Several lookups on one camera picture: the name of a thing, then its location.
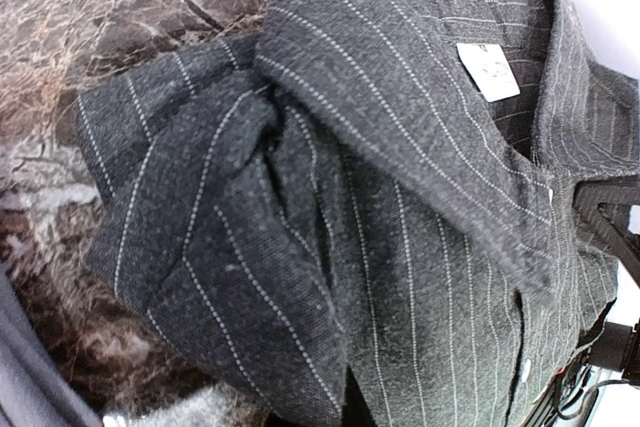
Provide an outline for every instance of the clothing tag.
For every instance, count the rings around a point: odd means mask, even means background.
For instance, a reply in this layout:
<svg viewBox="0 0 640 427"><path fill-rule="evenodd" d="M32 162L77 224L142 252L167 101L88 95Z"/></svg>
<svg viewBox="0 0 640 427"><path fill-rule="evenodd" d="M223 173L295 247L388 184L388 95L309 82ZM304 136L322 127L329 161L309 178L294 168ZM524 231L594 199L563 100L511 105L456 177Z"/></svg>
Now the clothing tag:
<svg viewBox="0 0 640 427"><path fill-rule="evenodd" d="M520 94L509 62L497 44L456 44L458 55L487 102Z"/></svg>

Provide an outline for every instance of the folded sleeve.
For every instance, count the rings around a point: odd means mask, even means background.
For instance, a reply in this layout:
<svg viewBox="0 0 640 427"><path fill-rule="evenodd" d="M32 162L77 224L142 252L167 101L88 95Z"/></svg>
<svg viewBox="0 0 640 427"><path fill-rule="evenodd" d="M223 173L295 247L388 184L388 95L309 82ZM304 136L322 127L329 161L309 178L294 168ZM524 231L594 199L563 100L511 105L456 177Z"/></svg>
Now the folded sleeve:
<svg viewBox="0 0 640 427"><path fill-rule="evenodd" d="M289 421L340 425L346 354L304 114L248 68L250 37L205 50L80 97L106 206L88 265L204 371Z"/></svg>

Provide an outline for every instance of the shirt button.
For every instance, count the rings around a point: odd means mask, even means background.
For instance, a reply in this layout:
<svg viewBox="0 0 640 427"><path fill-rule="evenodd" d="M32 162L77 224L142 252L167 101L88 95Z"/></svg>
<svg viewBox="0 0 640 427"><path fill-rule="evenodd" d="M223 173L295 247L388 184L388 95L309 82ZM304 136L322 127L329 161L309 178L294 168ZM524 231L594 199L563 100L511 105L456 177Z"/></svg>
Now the shirt button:
<svg viewBox="0 0 640 427"><path fill-rule="evenodd" d="M531 362L531 359L527 359L524 361L524 365L522 366L522 375L520 376L520 382L522 382L523 384L526 384L527 380L529 380L532 366L533 362Z"/></svg>

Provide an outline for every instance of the pinstripe fabric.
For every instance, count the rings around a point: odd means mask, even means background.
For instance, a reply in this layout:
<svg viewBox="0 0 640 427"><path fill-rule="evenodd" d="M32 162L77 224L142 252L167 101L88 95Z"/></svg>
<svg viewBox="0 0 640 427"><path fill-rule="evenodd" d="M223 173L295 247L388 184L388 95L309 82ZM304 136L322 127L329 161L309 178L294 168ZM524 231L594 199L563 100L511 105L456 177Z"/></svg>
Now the pinstripe fabric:
<svg viewBox="0 0 640 427"><path fill-rule="evenodd" d="M461 41L521 95L487 104ZM350 365L381 426L515 426L615 298L571 205L640 171L637 103L563 0L273 0L78 98L89 263L290 421L339 425Z"/></svg>

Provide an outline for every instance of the shirt collar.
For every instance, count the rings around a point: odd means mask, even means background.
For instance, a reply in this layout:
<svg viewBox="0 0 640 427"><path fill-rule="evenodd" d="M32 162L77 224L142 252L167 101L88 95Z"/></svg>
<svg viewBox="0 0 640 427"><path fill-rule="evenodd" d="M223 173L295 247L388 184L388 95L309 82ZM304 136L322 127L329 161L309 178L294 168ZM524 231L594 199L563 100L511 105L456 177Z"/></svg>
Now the shirt collar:
<svg viewBox="0 0 640 427"><path fill-rule="evenodd" d="M456 42L545 60L530 158L498 130ZM549 292L554 178L638 170L637 147L612 151L588 135L592 79L606 74L614 93L629 93L593 62L563 0L272 0L256 68L483 245L523 290ZM628 124L637 138L636 117Z"/></svg>

